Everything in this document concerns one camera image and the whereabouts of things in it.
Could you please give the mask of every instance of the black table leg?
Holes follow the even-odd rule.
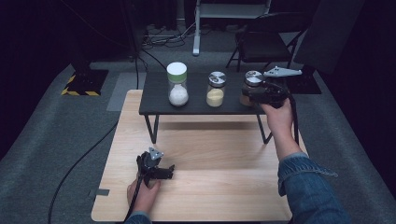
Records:
[[[260,114],[257,114],[256,116],[257,116],[257,121],[259,122],[260,131],[262,131],[262,141],[264,142],[264,144],[268,144],[268,142],[271,140],[272,133],[270,133],[267,138],[265,137],[265,132],[264,132],[264,128],[262,127],[262,119],[260,118]]]
[[[148,125],[148,133],[151,138],[151,142],[155,144],[157,142],[157,132],[158,132],[158,120],[160,119],[160,115],[155,116],[154,121],[154,131],[151,129],[151,123],[149,121],[149,115],[145,115],[146,124]]]

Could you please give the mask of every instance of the black cable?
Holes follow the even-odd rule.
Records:
[[[55,194],[52,197],[52,201],[50,203],[49,206],[49,215],[48,215],[48,223],[50,224],[50,220],[51,220],[51,216],[52,216],[52,208],[53,205],[55,204],[55,200],[56,200],[56,196],[58,195],[59,190],[61,189],[62,184],[64,183],[64,181],[66,180],[66,178],[70,175],[70,173],[73,171],[73,169],[77,166],[77,164],[79,162],[82,161],[82,159],[84,159],[97,145],[99,145],[116,127],[117,124],[119,122],[117,121],[113,127],[111,127],[111,129],[99,140],[97,141],[90,149],[88,149],[88,151],[86,151],[84,153],[84,155],[82,155],[74,164],[72,167],[70,167],[70,169],[67,171],[66,175],[64,176],[64,178],[61,180],[61,183],[59,183],[58,188],[55,191]]]
[[[136,161],[137,161],[137,172],[138,172],[137,183],[136,183],[136,188],[134,189],[134,197],[132,198],[131,205],[129,206],[128,213],[125,216],[124,222],[129,218],[129,216],[132,214],[132,211],[134,210],[134,204],[136,203],[137,194],[139,193],[140,186],[142,185],[142,181],[144,179],[144,176],[141,175],[142,172],[140,170],[142,158],[138,156]]]
[[[90,27],[94,32],[96,32],[99,36],[103,37],[105,40],[118,45],[123,48],[129,48],[128,46],[121,44],[110,37],[107,37],[106,35],[102,34],[99,32],[96,28],[94,28],[89,22],[87,22],[82,16],[80,16],[72,7],[70,7],[64,0],[59,0],[62,4],[64,4],[71,12],[73,12],[80,20],[82,20],[88,27]]]
[[[127,6],[126,6],[126,4],[127,3],[124,3],[123,2],[123,0],[120,0],[119,1],[120,2],[120,11],[121,11],[121,14],[122,14],[122,18],[123,18],[123,23],[124,23],[124,25],[125,25],[125,30],[126,30],[126,34],[128,35],[128,43],[129,43],[129,49],[132,51],[132,52],[134,52],[134,48],[133,48],[133,45],[134,45],[134,43],[133,43],[133,39],[134,39],[134,37],[133,37],[133,35],[131,34],[131,30],[130,30],[130,23],[128,22],[128,15],[126,14],[126,10],[127,10]]]
[[[161,28],[160,31],[158,31],[156,33],[151,33],[150,31],[152,31],[152,30],[157,30],[157,29],[156,28],[148,29],[148,34],[149,35],[159,35],[160,33],[162,33],[165,30],[165,27]]]
[[[139,90],[139,72],[137,70],[137,58],[134,59],[134,69],[136,70],[136,89]]]
[[[297,119],[297,106],[294,97],[289,93],[289,100],[291,105],[291,113],[293,115],[294,121],[294,140],[296,141],[297,145],[300,145],[299,134],[298,134],[298,119]]]
[[[157,61],[157,63],[159,63],[159,64],[163,67],[163,69],[165,69],[165,71],[166,71],[166,67],[165,67],[157,58],[155,58],[154,56],[152,56],[150,53],[148,53],[148,52],[145,51],[144,49],[142,49],[142,51],[145,52],[145,53],[147,53],[151,58],[153,58],[155,61]]]
[[[189,28],[187,28],[186,31],[184,31],[184,33],[180,32],[180,30],[179,30],[178,27],[177,27],[178,35],[172,35],[172,36],[170,36],[170,37],[162,38],[162,39],[159,39],[159,40],[156,40],[156,41],[153,41],[153,38],[156,37],[156,36],[154,36],[154,37],[149,37],[149,38],[148,38],[148,42],[145,43],[145,46],[151,46],[151,48],[154,48],[154,47],[162,47],[162,46],[166,46],[166,47],[168,47],[168,48],[177,48],[177,47],[181,47],[181,46],[183,46],[183,45],[186,44],[186,42],[184,41],[184,39],[186,39],[187,37],[189,37],[189,32],[190,32],[190,30],[191,30],[191,28],[193,27],[194,24],[192,24]],[[176,43],[178,43],[178,42],[182,42],[182,44],[179,44],[179,45],[169,45],[170,43],[176,44]]]
[[[139,60],[142,61],[143,65],[145,66],[145,71],[146,71],[146,73],[148,73],[148,72],[149,72],[149,64],[146,63],[146,61],[143,60],[143,59],[140,58],[140,57],[139,57]]]

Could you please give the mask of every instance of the wooden table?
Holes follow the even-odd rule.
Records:
[[[149,147],[164,152],[160,167],[174,164],[150,213],[153,221],[289,220],[286,197],[277,194],[274,141],[262,143],[256,116],[162,116],[157,144],[138,114],[142,91],[128,91],[92,209],[95,221],[123,221],[126,188],[136,157]],[[266,117],[262,115],[269,133]]]

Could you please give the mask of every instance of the white powder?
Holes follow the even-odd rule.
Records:
[[[181,84],[176,84],[169,94],[169,101],[172,105],[184,105],[189,100],[189,95],[187,90],[181,86]]]

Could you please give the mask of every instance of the black table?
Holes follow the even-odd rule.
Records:
[[[166,72],[147,74],[139,115],[145,116],[151,142],[156,143],[160,115],[256,115],[262,132],[262,140],[264,144],[267,144],[272,135],[269,134],[268,137],[265,137],[260,119],[260,115],[264,114],[262,109],[257,105],[245,106],[239,103],[244,75],[238,73],[226,74],[224,99],[219,107],[212,107],[206,103],[208,76],[207,73],[188,73],[189,101],[183,106],[174,106],[168,99]],[[154,130],[151,128],[149,116],[155,116]]]

